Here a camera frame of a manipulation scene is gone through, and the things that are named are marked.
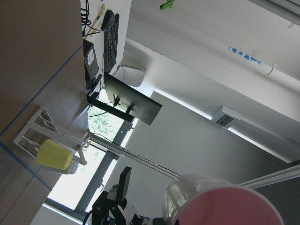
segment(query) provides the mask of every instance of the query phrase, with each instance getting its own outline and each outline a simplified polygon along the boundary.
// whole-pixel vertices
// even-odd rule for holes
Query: white wall
[[[242,183],[284,169],[286,163],[195,112],[157,94],[163,105],[151,126],[138,122],[126,149],[176,173],[198,173]],[[106,190],[132,167],[128,199],[141,215],[161,217],[171,179],[127,157],[121,157]]]

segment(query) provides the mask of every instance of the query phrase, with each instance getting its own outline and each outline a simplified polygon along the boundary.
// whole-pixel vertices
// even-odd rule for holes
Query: white metal rod
[[[276,184],[285,180],[300,177],[300,165],[296,165],[285,170],[281,170],[254,180],[241,183],[241,186],[248,188],[260,188],[271,184]]]
[[[37,131],[37,132],[39,132],[39,133],[41,133],[41,134],[43,134],[43,135],[45,135],[45,136],[47,136],[47,137],[50,137],[51,139],[54,139],[54,140],[66,145],[66,146],[69,146],[70,148],[72,148],[72,146],[74,146],[75,144],[78,144],[76,142],[68,140],[64,136],[56,133],[55,131],[49,130],[49,129],[47,129],[43,126],[40,126],[36,123],[32,123],[30,125],[30,128]]]
[[[148,166],[148,167],[150,167],[150,168],[152,168],[152,169],[154,169],[154,170],[156,170],[156,171],[158,171],[158,172],[160,172],[160,173],[162,173],[162,174],[164,174],[164,175],[166,175],[166,176],[168,176],[172,179],[175,179],[175,178],[179,177],[178,174],[176,174],[176,173],[174,173],[174,172],[172,172],[168,169],[165,169],[165,168],[163,168],[163,167],[161,167],[161,166],[159,166],[159,165],[157,165],[157,164],[155,164],[151,161],[148,161],[148,160],[138,156],[137,154],[134,154],[134,153],[122,148],[121,146],[118,146],[114,143],[111,143],[111,142],[109,142],[109,141],[107,141],[107,140],[105,140],[101,137],[98,137],[96,135],[92,135],[91,138],[92,138],[93,141],[97,142],[98,144],[102,145],[103,147],[106,147],[109,150],[112,150],[112,151],[115,151],[119,154],[127,156],[127,157],[129,157],[129,158],[131,158],[131,159],[133,159],[133,160],[135,160],[135,161],[137,161],[137,162],[139,162],[139,163],[141,163],[145,166]]]

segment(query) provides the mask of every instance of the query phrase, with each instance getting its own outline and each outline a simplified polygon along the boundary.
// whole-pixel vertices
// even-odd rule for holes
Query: window frame
[[[128,121],[124,121],[120,127],[120,129],[118,130],[116,136],[114,137],[112,143],[117,144],[117,145],[121,145],[122,141],[124,140],[127,132],[132,129],[132,123],[128,122]],[[103,181],[103,177],[109,167],[109,165],[111,164],[111,162],[113,161],[113,159],[118,160],[120,155],[117,154],[116,152],[113,152],[109,149],[104,148],[103,146],[101,146],[99,144],[98,139],[100,139],[100,137],[96,136],[96,135],[92,135],[91,136],[91,145],[106,152],[105,156],[103,157],[101,163],[99,164],[94,176],[92,177],[91,181],[89,182],[87,188],[85,189],[82,197],[80,198],[76,208],[70,209],[69,207],[60,204],[59,202],[52,200],[50,198],[46,198],[45,200],[45,204],[57,209],[58,211],[61,211],[62,213],[65,213],[75,219],[78,219],[80,221],[84,220],[84,217],[86,216],[87,212],[85,211],[85,209],[87,208],[87,206],[89,205],[92,197],[94,196],[95,191],[97,190],[98,187],[101,186],[102,181]]]

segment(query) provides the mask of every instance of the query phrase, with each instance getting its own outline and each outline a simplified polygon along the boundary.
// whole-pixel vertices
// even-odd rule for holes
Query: desk surface
[[[116,65],[111,71],[112,73],[117,68],[117,66],[121,63],[123,58],[131,0],[110,0],[110,1],[107,0],[103,2],[100,2],[98,0],[89,0],[89,4],[90,4],[89,20],[91,20],[92,23],[96,19],[102,3],[105,4],[105,12],[106,10],[111,9],[114,14],[118,13],[120,15],[117,59],[116,59]],[[81,8],[85,8],[85,0],[81,0]],[[99,74],[102,71],[102,59],[103,59],[103,52],[104,52],[104,32],[92,35],[92,37],[87,36],[86,40],[94,44],[96,58],[99,65],[99,71],[98,71]]]
[[[114,2],[111,7],[119,13],[126,8],[129,16],[131,1]],[[97,10],[90,3],[92,17]],[[41,105],[60,127],[72,124],[76,133],[87,128],[87,113],[81,113],[87,101],[80,2],[5,1],[2,6],[0,224],[23,225],[31,223],[59,175],[40,169],[13,139]],[[123,22],[127,29],[128,19]],[[103,46],[101,35],[93,37],[95,48]]]

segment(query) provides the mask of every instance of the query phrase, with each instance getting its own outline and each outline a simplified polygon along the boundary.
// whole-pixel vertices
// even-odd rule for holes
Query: white ceiling
[[[269,95],[265,99],[272,106],[270,107],[242,91],[236,92],[236,89],[228,88],[229,85],[226,87],[226,84],[223,86],[217,83],[218,80],[214,77],[216,74],[232,79],[231,68],[226,70],[224,67],[228,62],[220,61],[219,65],[217,64],[219,72],[205,68],[208,59],[207,62],[202,61],[199,69],[193,67],[197,60],[206,56],[204,51],[209,46],[194,52],[187,50],[187,53],[197,54],[195,58],[198,57],[190,64],[191,69],[187,68],[187,61],[191,58],[185,61],[184,57],[173,57],[175,54],[187,54],[184,47],[181,51],[174,49],[179,48],[178,40],[193,42],[193,45],[198,47],[203,45],[202,37],[211,38],[212,43],[217,41],[226,46],[234,46],[264,63],[272,65],[277,62],[277,69],[300,79],[300,27],[294,25],[288,28],[290,22],[247,0],[177,0],[172,9],[161,11],[159,6],[163,2],[132,1],[127,36],[134,41],[126,41],[124,56],[127,61],[133,63],[132,66],[146,70],[139,91],[150,95],[155,88],[161,89],[210,115],[220,105],[226,105],[254,123],[300,143],[300,112],[297,111],[300,109],[299,93],[282,89],[274,82],[269,85],[265,81],[269,79],[263,76],[250,80],[247,78],[256,74],[248,71],[242,74],[245,77],[241,78],[237,85],[241,86],[241,89],[249,86],[249,90],[257,92],[258,96],[261,96],[261,93]],[[165,30],[165,33],[158,32],[155,30],[157,28]],[[244,69],[238,69],[236,73],[239,74],[240,71],[244,72]],[[260,88],[264,85],[269,85],[268,89]]]
[[[124,64],[146,71],[144,81],[136,88],[145,95],[163,90],[211,116],[226,105],[248,120],[298,143],[300,148],[300,123],[130,39],[126,40],[123,59]]]
[[[300,80],[300,26],[288,28],[289,21],[247,0],[177,0],[161,11],[163,2],[133,0],[131,12],[200,42],[206,34]]]

